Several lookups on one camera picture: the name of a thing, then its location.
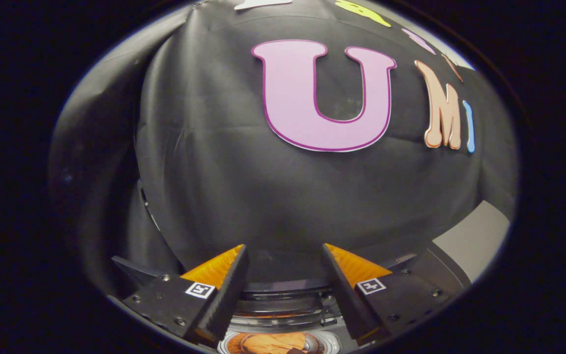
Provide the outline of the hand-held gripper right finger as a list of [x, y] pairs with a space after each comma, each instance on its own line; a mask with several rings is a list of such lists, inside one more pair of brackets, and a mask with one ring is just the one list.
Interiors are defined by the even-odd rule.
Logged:
[[449, 302], [448, 291], [419, 276], [392, 272], [328, 243], [321, 253], [346, 329], [360, 346], [409, 332]]

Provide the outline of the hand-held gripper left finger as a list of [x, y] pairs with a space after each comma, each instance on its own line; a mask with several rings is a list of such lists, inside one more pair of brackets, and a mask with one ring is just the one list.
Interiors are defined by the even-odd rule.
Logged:
[[186, 347], [215, 347], [225, 337], [249, 268], [244, 244], [178, 275], [113, 257], [137, 289], [112, 302], [140, 324]]

